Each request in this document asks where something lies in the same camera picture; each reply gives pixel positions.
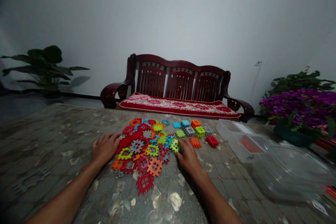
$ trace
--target flower pot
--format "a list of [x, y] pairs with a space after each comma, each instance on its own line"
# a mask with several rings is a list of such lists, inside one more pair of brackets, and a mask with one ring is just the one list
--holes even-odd
[[315, 136], [308, 136], [298, 131], [292, 131], [281, 122], [275, 126], [274, 133], [297, 147], [308, 147], [317, 140]]

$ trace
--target wooden sofa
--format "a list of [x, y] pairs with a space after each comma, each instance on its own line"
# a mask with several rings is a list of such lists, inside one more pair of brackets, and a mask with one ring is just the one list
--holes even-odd
[[[135, 88], [137, 66], [138, 76]], [[117, 106], [115, 100], [117, 92], [120, 100], [126, 99], [129, 86], [131, 94], [139, 92], [155, 97], [200, 102], [221, 101], [225, 98], [227, 106], [232, 110], [237, 111], [240, 107], [244, 109], [240, 120], [247, 122], [254, 115], [254, 109], [247, 102], [228, 95], [230, 78], [230, 71], [224, 71], [216, 66], [197, 66], [183, 60], [168, 61], [156, 55], [132, 54], [127, 59], [126, 79], [106, 86], [100, 97], [104, 107], [109, 109]]]

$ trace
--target pink cloth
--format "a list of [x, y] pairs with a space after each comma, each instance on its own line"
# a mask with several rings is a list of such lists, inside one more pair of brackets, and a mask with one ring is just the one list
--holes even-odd
[[150, 96], [148, 96], [147, 94], [134, 94], [130, 97], [127, 98], [127, 100], [137, 100], [137, 99], [142, 99], [142, 100], [148, 100], [150, 98]]

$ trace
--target floral cushion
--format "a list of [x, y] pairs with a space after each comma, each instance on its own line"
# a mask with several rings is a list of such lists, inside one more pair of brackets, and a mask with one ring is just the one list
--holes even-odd
[[168, 99], [154, 96], [133, 94], [123, 100], [119, 107], [131, 110], [153, 111], [185, 116], [211, 117], [221, 119], [239, 118], [240, 114], [223, 104], [222, 101], [204, 102]]

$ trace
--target green leafy plant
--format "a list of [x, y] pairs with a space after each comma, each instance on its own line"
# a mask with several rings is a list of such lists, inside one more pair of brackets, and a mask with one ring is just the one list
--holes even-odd
[[6, 68], [2, 70], [3, 75], [8, 75], [11, 71], [18, 71], [30, 74], [35, 80], [18, 80], [17, 82], [33, 83], [38, 86], [44, 94], [59, 92], [60, 85], [69, 85], [71, 79], [68, 76], [73, 76], [72, 71], [89, 70], [89, 68], [73, 66], [65, 68], [57, 66], [63, 61], [62, 51], [58, 46], [52, 45], [41, 49], [31, 49], [27, 55], [2, 56], [1, 58], [11, 58], [17, 61], [28, 63], [26, 66], [18, 66]]
[[330, 91], [333, 90], [332, 86], [335, 81], [318, 79], [320, 76], [319, 71], [315, 71], [311, 74], [307, 72], [300, 72], [297, 74], [287, 75], [287, 77], [276, 78], [273, 80], [274, 88], [265, 93], [265, 98], [269, 98], [272, 95], [279, 95], [282, 92], [298, 91], [300, 89], [316, 89], [318, 91]]

